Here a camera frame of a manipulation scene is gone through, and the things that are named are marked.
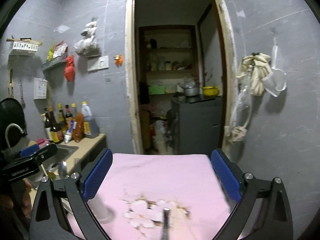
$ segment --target brown bag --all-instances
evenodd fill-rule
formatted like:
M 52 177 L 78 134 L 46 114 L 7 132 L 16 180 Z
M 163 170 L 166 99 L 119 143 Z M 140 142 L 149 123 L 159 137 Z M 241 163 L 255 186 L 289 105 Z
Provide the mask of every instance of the brown bag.
M 76 122 L 77 122 L 76 128 L 74 128 L 72 132 L 72 138 L 76 142 L 80 142 L 83 138 L 83 130 L 84 130 L 83 120 L 84 120 L 83 114 L 78 113 L 76 115 Z

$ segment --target green basket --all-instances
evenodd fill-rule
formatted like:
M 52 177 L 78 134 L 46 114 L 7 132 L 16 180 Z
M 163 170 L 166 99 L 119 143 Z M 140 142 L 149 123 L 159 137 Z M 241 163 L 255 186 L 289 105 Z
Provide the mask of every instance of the green basket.
M 165 94 L 165 87 L 163 86 L 149 87 L 149 95 L 161 95 L 161 94 Z

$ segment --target stainless steel sink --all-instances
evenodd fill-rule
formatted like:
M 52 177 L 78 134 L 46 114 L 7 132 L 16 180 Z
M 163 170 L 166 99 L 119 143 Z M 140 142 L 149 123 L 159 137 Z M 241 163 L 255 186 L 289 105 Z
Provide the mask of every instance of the stainless steel sink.
M 47 172 L 54 171 L 57 168 L 59 162 L 62 162 L 68 159 L 69 156 L 73 154 L 79 147 L 57 144 L 57 148 L 58 148 L 57 154 L 45 160 L 42 163 L 44 166 L 44 169 Z M 39 182 L 43 176 L 44 176 L 44 172 L 40 167 L 40 171 L 37 174 L 29 176 L 28 179 L 31 181 L 31 184 L 39 185 Z

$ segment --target plastic jug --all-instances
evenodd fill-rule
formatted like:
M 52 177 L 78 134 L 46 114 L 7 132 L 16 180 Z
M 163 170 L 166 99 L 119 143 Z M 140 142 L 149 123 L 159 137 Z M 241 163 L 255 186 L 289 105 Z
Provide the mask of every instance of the plastic jug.
M 97 137 L 99 135 L 99 128 L 87 102 L 82 102 L 81 113 L 84 116 L 84 136 L 87 138 Z

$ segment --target red plastic bag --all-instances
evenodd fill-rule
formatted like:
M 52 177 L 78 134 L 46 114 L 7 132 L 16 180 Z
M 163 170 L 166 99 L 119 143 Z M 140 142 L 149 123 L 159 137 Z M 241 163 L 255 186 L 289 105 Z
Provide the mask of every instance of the red plastic bag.
M 75 66 L 73 63 L 73 55 L 68 56 L 66 58 L 66 61 L 67 61 L 67 65 L 64 69 L 64 76 L 70 82 L 73 80 L 73 77 L 75 76 Z

